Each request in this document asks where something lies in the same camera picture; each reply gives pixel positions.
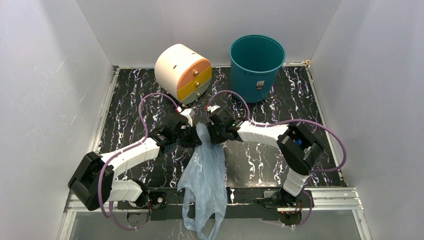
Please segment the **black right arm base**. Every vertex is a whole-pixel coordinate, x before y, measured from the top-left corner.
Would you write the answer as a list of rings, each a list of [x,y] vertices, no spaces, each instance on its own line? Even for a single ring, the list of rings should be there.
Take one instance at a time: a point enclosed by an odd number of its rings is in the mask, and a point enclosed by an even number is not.
[[[297,196],[289,194],[284,189],[266,190],[263,196],[254,198],[253,204],[259,204],[266,209],[276,209],[278,220],[283,226],[297,228],[305,224],[312,215],[315,206],[310,190],[302,189]]]

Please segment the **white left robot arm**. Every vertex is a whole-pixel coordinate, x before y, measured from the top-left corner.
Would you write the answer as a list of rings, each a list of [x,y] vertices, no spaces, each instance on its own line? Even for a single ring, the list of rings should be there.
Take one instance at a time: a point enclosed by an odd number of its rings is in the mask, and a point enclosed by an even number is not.
[[[137,179],[118,180],[125,171],[168,152],[175,146],[195,148],[202,144],[193,123],[191,108],[174,113],[160,127],[139,140],[113,152],[87,153],[68,182],[68,188],[89,210],[97,210],[100,203],[131,202],[137,208],[156,205],[150,189]]]

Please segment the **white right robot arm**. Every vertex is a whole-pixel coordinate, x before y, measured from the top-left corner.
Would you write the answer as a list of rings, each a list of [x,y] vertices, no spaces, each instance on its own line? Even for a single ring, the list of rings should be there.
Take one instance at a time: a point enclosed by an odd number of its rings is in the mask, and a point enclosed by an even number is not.
[[[226,141],[255,142],[277,148],[289,172],[282,186],[282,202],[295,207],[302,199],[301,190],[324,153],[323,144],[300,122],[260,126],[247,119],[234,119],[219,106],[208,106],[207,130],[213,144]]]

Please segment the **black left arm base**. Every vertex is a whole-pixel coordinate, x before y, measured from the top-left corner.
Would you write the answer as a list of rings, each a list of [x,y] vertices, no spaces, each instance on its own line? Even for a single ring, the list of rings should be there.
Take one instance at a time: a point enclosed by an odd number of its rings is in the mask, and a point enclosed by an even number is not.
[[[119,201],[117,209],[127,211],[126,220],[131,227],[142,225],[145,217],[146,223],[150,221],[162,221],[160,216],[165,213],[167,205],[167,193],[158,188],[144,190],[135,202]]]

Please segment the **translucent blue plastic bag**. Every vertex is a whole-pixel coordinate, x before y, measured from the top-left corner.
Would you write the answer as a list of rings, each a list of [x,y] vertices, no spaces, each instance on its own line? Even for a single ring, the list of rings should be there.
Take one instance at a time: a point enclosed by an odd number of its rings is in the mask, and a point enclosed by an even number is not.
[[[182,219],[189,231],[200,240],[214,240],[225,218],[228,204],[224,148],[212,144],[207,126],[199,123],[196,130],[202,145],[194,149],[177,184],[184,190]]]

